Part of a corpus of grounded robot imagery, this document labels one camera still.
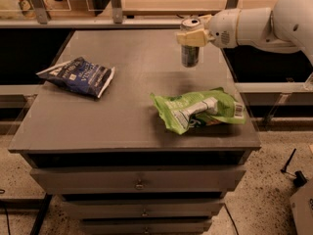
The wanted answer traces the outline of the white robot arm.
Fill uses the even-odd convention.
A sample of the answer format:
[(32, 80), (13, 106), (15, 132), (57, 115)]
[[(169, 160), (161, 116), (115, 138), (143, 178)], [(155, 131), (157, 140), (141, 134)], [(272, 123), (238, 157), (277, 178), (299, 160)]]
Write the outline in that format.
[(187, 17), (176, 39), (186, 68), (198, 64), (200, 48), (210, 43), (225, 51), (240, 83), (302, 82), (312, 88), (313, 0)]

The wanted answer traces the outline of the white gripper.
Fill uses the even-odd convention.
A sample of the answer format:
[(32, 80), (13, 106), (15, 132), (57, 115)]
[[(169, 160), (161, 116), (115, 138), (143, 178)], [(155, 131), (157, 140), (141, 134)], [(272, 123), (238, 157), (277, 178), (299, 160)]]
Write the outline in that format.
[(228, 9), (216, 15), (200, 16), (203, 25), (209, 25), (209, 32), (200, 28), (176, 33), (177, 42), (182, 46), (204, 47), (211, 42), (218, 48), (235, 48), (240, 9)]

